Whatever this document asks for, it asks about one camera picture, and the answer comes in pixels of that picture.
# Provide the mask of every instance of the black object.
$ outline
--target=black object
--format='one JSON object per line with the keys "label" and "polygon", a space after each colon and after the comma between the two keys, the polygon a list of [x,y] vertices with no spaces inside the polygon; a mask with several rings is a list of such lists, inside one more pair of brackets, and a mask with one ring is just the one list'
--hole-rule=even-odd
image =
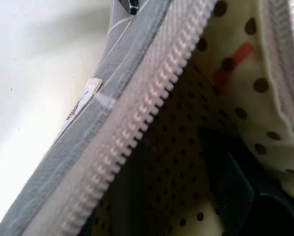
{"label": "black object", "polygon": [[138,0],[118,0],[130,15],[136,15],[139,10]]}
{"label": "black object", "polygon": [[199,128],[210,189],[228,236],[294,236],[294,200],[245,144]]}

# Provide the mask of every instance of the white label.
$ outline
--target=white label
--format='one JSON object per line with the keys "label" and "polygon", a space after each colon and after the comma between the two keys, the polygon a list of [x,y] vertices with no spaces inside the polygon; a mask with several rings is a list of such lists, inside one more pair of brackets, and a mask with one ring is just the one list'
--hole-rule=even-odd
{"label": "white label", "polygon": [[71,122],[78,116],[84,106],[90,101],[90,99],[95,95],[100,86],[102,85],[102,80],[98,78],[91,78],[88,80],[87,85],[83,90],[83,95],[75,105],[75,107],[70,112],[69,116],[66,118],[63,127],[57,137],[57,139],[62,135],[62,133],[67,129]]}

